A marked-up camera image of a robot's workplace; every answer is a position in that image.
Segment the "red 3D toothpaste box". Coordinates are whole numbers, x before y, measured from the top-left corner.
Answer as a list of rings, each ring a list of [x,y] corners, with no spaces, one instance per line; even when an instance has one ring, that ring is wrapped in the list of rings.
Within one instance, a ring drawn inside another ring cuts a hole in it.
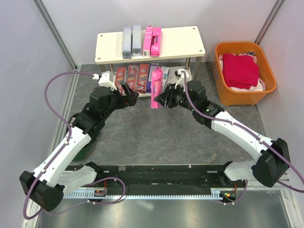
[[[146,94],[146,87],[148,81],[150,65],[140,64],[139,71],[136,79],[135,90],[140,94]]]

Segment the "pink box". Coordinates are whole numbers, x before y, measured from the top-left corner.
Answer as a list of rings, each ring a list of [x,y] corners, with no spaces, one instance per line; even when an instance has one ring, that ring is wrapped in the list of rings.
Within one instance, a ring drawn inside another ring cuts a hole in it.
[[[158,109],[160,105],[154,99],[162,93],[162,77],[163,71],[161,68],[156,68],[152,72],[152,79],[151,79],[151,108]]]
[[[150,56],[159,57],[161,53],[162,29],[160,27],[152,28],[152,44]]]
[[[153,28],[151,25],[147,26],[144,33],[144,40],[143,40],[143,49],[142,49],[142,55],[144,57],[150,56],[151,51],[151,45],[152,45],[152,33]]]

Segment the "silver backed toothpaste box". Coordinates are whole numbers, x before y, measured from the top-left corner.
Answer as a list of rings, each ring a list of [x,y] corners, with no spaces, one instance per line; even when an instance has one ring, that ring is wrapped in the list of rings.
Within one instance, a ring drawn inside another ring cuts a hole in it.
[[[138,71],[139,71],[139,67],[137,65],[128,66],[126,83],[133,91],[135,91]]]

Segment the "silver red toothpaste box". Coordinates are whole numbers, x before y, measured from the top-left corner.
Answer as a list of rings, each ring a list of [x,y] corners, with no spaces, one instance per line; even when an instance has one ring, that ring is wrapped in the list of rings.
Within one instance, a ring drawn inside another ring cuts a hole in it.
[[[124,95],[124,89],[121,85],[121,83],[125,82],[126,78],[126,67],[118,67],[116,71],[116,76],[115,76],[115,86],[117,90],[121,93],[121,95]]]

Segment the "white RiO toothpaste box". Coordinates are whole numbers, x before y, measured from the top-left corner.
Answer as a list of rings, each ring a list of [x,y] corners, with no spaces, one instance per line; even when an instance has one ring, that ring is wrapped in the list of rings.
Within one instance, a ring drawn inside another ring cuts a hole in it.
[[[169,67],[163,66],[162,68],[162,72],[163,72],[163,77],[162,77],[162,91],[165,90],[166,85],[167,85],[167,80],[168,80],[168,76],[169,76]]]

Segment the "purple toothpaste box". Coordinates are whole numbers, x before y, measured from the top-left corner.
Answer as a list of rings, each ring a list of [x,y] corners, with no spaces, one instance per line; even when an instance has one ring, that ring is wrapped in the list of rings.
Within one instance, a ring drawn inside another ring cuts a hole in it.
[[[158,67],[159,67],[159,64],[154,64],[154,63],[150,64],[148,80],[147,80],[147,85],[146,85],[146,93],[147,94],[151,93],[152,72],[155,71]]]

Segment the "clear Protefix box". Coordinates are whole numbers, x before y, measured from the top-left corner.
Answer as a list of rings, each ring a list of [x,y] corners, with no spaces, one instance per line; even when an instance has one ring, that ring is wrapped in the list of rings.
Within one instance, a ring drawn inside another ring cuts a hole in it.
[[[140,24],[133,25],[132,55],[140,56],[142,54],[142,30]]]
[[[127,26],[123,28],[123,44],[122,44],[122,55],[123,59],[131,59],[132,50],[132,28]]]

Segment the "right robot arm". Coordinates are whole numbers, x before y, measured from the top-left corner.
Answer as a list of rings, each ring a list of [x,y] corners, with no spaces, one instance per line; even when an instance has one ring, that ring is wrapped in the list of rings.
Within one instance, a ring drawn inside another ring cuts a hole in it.
[[[154,100],[164,107],[180,106],[191,110],[198,123],[223,134],[249,153],[251,161],[225,163],[224,171],[217,176],[221,186],[228,187],[238,180],[256,179],[271,188],[288,170],[290,156],[287,142],[281,138],[272,140],[241,124],[207,98],[201,82],[189,81],[187,89],[169,84]]]

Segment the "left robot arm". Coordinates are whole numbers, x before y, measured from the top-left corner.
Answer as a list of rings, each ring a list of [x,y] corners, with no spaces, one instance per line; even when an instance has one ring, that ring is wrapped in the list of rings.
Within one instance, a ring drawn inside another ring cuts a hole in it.
[[[121,84],[124,94],[118,89],[98,86],[89,96],[89,102],[80,113],[73,115],[62,142],[34,171],[24,171],[19,177],[23,191],[45,211],[54,210],[63,196],[79,187],[92,184],[99,187],[104,175],[93,162],[83,166],[75,174],[61,175],[77,154],[99,135],[106,119],[113,111],[134,106],[139,94],[126,83]]]

